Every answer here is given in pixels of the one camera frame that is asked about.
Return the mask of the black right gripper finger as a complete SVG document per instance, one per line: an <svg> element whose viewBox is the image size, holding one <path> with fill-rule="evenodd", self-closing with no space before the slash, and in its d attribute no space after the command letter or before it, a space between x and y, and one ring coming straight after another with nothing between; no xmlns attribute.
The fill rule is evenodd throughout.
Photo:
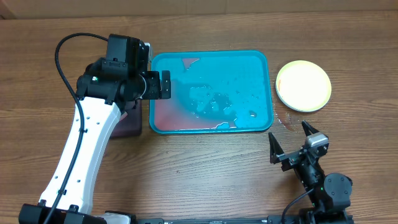
<svg viewBox="0 0 398 224"><path fill-rule="evenodd" d="M303 130L305 132L306 136L310 136L312 134L318 133L319 130L315 129L313 126L311 126L307 121L303 120L301 122Z"/></svg>
<svg viewBox="0 0 398 224"><path fill-rule="evenodd" d="M280 163L281 161L284 160L285 153L281 148L280 144L278 143L278 141L276 140L275 136L271 132L268 132L268 137L270 144L270 163L271 164Z"/></svg>

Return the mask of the yellow plate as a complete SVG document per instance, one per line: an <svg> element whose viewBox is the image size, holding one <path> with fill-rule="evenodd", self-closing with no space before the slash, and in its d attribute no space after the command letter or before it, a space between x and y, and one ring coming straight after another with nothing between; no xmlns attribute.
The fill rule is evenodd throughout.
<svg viewBox="0 0 398 224"><path fill-rule="evenodd" d="M332 87L329 76L320 66L306 60L295 60L279 70L275 90L290 109L310 113L329 102Z"/></svg>

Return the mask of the teal serving tray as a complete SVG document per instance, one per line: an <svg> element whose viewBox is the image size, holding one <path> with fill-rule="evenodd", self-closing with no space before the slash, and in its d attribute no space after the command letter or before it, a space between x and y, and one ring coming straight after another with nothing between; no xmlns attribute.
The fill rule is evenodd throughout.
<svg viewBox="0 0 398 224"><path fill-rule="evenodd" d="M152 69L171 79L170 99L150 102L149 124L159 134L261 132L273 124L267 58L258 50L162 53Z"/></svg>

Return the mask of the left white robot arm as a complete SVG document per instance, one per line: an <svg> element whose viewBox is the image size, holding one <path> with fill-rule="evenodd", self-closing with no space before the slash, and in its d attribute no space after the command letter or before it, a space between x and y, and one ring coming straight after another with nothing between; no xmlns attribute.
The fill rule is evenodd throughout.
<svg viewBox="0 0 398 224"><path fill-rule="evenodd" d="M23 204L19 223L136 223L124 212L92 215L96 178L108 141L129 103L171 97L170 72L150 71L152 47L140 39L111 34L106 55L89 64L73 89L55 65L75 101L70 134L51 181L36 205Z"/></svg>

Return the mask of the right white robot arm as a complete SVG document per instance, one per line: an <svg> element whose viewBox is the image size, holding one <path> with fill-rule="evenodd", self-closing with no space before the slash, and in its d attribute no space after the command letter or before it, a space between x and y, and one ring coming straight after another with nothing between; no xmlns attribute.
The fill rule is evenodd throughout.
<svg viewBox="0 0 398 224"><path fill-rule="evenodd" d="M302 121L302 127L305 142L289 154L283 151L275 136L268 133L270 163L280 163L284 172L293 169L305 192L291 201L282 214L269 215L266 223L353 223L353 217L346 213L351 205L353 181L341 173L324 173L319 159L328 152L329 138L306 121ZM312 207L300 209L297 215L287 215L290 207L304 197L309 197Z"/></svg>

